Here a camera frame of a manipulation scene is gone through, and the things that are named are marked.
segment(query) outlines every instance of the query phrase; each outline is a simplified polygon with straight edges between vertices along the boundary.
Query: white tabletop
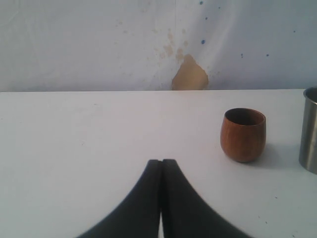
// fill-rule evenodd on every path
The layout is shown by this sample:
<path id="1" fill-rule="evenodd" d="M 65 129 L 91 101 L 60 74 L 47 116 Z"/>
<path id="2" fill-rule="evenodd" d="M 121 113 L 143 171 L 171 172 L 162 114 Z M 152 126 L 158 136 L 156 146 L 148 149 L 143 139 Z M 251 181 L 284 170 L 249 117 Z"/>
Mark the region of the white tabletop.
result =
<path id="1" fill-rule="evenodd" d="M 298 162 L 303 90 L 0 93 L 0 237 L 72 238 L 111 212 L 149 159 L 256 238 L 315 238 L 317 175 Z M 223 114 L 261 111 L 254 164 L 219 145 Z"/>

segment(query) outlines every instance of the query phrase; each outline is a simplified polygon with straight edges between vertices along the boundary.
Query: wooden cup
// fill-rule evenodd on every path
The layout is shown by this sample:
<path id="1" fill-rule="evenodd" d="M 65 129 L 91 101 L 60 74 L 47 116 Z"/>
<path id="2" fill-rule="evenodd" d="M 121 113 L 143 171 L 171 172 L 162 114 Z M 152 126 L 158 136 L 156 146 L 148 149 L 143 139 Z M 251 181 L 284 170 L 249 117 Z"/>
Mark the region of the wooden cup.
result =
<path id="1" fill-rule="evenodd" d="M 220 144 L 237 162 L 250 162 L 261 155 L 266 139 L 265 116 L 253 109 L 228 110 L 223 119 Z"/>

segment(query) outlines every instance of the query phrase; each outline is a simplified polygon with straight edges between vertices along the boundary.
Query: white wall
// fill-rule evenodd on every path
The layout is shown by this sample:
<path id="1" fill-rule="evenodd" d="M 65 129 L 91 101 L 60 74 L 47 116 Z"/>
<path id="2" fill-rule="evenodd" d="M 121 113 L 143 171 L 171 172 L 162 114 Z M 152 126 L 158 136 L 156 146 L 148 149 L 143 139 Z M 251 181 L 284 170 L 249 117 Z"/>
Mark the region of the white wall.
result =
<path id="1" fill-rule="evenodd" d="M 167 90 L 177 49 L 210 89 L 317 85 L 317 1 L 0 0 L 0 91 Z"/>

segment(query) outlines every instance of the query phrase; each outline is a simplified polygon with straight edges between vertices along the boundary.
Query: stainless steel cup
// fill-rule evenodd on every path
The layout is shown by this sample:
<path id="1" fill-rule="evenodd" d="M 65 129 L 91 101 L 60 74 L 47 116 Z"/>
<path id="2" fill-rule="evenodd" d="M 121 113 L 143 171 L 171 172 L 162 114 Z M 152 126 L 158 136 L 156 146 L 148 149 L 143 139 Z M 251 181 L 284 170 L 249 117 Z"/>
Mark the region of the stainless steel cup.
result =
<path id="1" fill-rule="evenodd" d="M 317 174 L 317 87 L 304 91 L 305 110 L 302 128 L 300 164 Z"/>

